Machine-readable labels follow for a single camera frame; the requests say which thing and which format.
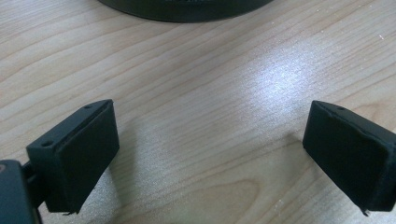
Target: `black foam pad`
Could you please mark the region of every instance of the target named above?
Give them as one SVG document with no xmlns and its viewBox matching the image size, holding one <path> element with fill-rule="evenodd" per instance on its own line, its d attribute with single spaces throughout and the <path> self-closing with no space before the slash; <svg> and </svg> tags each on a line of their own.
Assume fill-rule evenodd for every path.
<svg viewBox="0 0 396 224">
<path fill-rule="evenodd" d="M 314 101 L 303 145 L 362 211 L 396 201 L 396 134 L 341 106 Z"/>
</svg>

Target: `black rectangular block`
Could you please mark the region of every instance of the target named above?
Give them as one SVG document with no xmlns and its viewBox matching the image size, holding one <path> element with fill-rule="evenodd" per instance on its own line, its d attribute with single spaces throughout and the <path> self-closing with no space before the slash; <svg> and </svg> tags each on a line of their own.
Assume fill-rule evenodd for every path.
<svg viewBox="0 0 396 224">
<path fill-rule="evenodd" d="M 343 107 L 314 101 L 303 145 L 362 211 L 396 201 L 396 134 Z"/>
<path fill-rule="evenodd" d="M 113 102 L 86 105 L 27 147 L 50 212 L 78 213 L 120 147 Z"/>
</svg>

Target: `black base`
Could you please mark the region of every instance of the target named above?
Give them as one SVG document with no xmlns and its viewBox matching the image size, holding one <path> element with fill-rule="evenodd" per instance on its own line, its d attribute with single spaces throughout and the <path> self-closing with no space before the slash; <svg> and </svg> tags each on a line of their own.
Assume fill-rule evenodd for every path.
<svg viewBox="0 0 396 224">
<path fill-rule="evenodd" d="M 200 22 L 238 16 L 272 0 L 99 0 L 117 10 L 155 21 Z"/>
</svg>

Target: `small hole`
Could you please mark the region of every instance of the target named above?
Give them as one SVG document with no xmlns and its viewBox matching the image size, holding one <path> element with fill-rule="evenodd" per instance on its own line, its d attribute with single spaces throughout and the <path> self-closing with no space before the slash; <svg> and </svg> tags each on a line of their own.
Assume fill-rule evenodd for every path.
<svg viewBox="0 0 396 224">
<path fill-rule="evenodd" d="M 52 144 L 53 144 L 52 141 L 47 141 L 47 142 L 41 144 L 41 146 L 42 146 L 42 147 L 49 147 L 49 146 L 52 145 Z"/>
<path fill-rule="evenodd" d="M 0 173 L 6 170 L 6 166 L 4 164 L 0 164 Z"/>
</svg>

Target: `wood grain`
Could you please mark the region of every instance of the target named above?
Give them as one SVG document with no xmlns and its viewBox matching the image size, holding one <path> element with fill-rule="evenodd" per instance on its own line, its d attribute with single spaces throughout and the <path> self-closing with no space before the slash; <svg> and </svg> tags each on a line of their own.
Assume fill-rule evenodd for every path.
<svg viewBox="0 0 396 224">
<path fill-rule="evenodd" d="M 45 223 L 395 223 L 305 153 L 312 100 L 396 132 L 396 2 L 275 0 L 208 23 L 94 0 L 0 1 L 0 158 L 111 98 L 120 152 L 80 214 Z"/>
</svg>

